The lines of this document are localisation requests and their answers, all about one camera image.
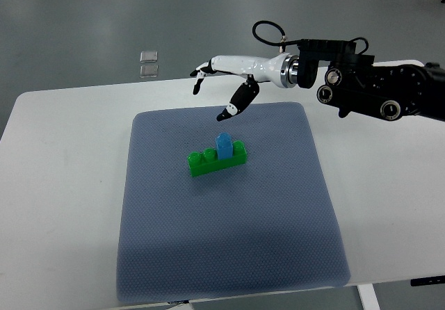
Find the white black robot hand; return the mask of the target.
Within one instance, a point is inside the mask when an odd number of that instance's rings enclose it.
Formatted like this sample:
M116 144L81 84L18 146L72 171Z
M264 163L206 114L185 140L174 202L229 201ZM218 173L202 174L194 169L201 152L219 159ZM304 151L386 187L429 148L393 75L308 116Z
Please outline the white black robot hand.
M196 78L193 94L200 91L204 78L209 74L231 74L243 77L242 83L232 95L228 105L217 115L221 122L242 113L259 94L259 84L274 83L279 88L292 88L297 84L298 57L281 53L274 58L253 56L214 56L196 67L191 77Z

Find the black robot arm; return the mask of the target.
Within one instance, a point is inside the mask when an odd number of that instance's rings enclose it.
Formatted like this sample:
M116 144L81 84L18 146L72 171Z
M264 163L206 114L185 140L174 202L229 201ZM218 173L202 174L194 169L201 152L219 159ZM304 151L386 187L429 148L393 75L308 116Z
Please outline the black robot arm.
M284 63L285 82L311 88L319 63L329 64L316 96L322 104L338 108L340 118L354 112L385 121L408 115L444 120L444 68L438 63L376 66L366 50L356 50L359 38L288 41L280 25L271 26L281 33L277 47L299 49Z

